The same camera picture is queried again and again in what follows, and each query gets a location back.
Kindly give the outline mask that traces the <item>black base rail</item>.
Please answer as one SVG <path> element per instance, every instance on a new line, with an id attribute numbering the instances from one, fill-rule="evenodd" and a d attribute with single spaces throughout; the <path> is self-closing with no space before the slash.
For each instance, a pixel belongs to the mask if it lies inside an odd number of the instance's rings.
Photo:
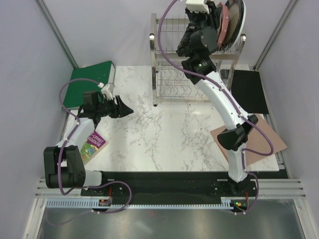
<path id="1" fill-rule="evenodd" d="M 253 198 L 252 176 L 235 184 L 226 172 L 103 172 L 102 183 L 81 196 L 111 197 L 125 204 L 221 203 L 223 197 Z"/>

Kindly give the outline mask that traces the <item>black rimmed cream plate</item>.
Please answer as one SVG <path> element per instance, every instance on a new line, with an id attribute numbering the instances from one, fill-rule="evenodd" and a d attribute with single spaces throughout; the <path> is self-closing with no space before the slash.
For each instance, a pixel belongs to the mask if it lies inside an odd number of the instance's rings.
<path id="1" fill-rule="evenodd" d="M 226 37 L 222 44 L 223 49 L 231 48 L 236 42 L 244 13 L 244 4 L 242 0 L 228 0 L 225 5 L 229 10 L 229 22 Z"/>

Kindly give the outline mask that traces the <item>pink polka dot plate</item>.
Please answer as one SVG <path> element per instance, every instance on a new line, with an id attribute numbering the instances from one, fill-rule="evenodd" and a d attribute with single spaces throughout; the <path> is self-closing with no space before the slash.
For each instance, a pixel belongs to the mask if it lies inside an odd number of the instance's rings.
<path id="1" fill-rule="evenodd" d="M 228 29 L 228 23 L 229 23 L 229 9 L 228 7 L 220 2 L 218 4 L 218 7 L 221 8 L 221 13 L 220 13 L 220 27 L 218 30 L 218 50 L 222 49 L 222 44 L 226 38 L 227 34 L 227 29 Z"/>

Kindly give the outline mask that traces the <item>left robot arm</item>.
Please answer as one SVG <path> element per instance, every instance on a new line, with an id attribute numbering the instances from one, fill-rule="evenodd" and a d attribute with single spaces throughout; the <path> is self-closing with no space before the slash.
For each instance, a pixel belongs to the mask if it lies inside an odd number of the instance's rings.
<path id="1" fill-rule="evenodd" d="M 102 179 L 100 171 L 85 169 L 80 151 L 101 118 L 123 118 L 134 111 L 118 95 L 108 100 L 100 92 L 86 91 L 83 100 L 68 135 L 43 152 L 45 183 L 48 188 L 59 188 L 63 195 L 67 194 L 64 188 L 92 187 L 97 195 L 104 196 L 109 192 L 109 183 Z"/>

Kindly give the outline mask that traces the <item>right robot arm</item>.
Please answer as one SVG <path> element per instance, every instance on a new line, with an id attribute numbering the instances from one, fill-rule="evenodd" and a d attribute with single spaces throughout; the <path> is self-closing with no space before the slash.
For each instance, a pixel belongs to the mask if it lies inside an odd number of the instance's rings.
<path id="1" fill-rule="evenodd" d="M 217 136 L 218 142 L 227 150 L 228 175 L 231 181 L 228 190 L 234 196 L 246 191 L 244 180 L 246 146 L 251 124 L 258 118 L 249 115 L 236 102 L 220 78 L 217 67 L 210 56 L 225 51 L 237 44 L 242 36 L 246 9 L 242 0 L 229 0 L 215 4 L 212 0 L 188 0 L 185 13 L 189 24 L 177 47 L 185 76 L 213 103 L 221 115 L 226 130 Z"/>

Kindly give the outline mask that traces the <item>purple treehouse book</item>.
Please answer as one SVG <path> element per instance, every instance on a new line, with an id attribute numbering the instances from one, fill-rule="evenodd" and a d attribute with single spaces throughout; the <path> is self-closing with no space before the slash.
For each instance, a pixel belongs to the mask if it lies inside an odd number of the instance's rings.
<path id="1" fill-rule="evenodd" d="M 92 132 L 80 150 L 83 164 L 88 164 L 107 145 L 108 142 L 100 134 Z"/>

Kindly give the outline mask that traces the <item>white watermelon plate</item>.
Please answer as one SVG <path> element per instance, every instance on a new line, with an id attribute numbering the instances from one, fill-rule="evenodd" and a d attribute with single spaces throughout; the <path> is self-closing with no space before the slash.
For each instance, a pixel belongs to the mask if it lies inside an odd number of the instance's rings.
<path id="1" fill-rule="evenodd" d="M 241 14 L 240 26 L 238 27 L 238 31 L 234 34 L 236 38 L 232 46 L 239 44 L 240 37 L 241 37 L 242 31 L 244 29 L 245 21 L 246 21 L 246 13 L 247 13 L 246 4 L 243 0 L 241 1 L 241 3 L 242 3 L 242 14 Z"/>

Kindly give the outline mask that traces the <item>black mat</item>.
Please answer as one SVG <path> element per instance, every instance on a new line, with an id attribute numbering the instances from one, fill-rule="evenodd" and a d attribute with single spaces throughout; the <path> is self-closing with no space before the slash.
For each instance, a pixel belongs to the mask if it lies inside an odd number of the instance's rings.
<path id="1" fill-rule="evenodd" d="M 250 114 L 268 114 L 260 73 L 235 70 L 231 94 L 237 103 Z"/>

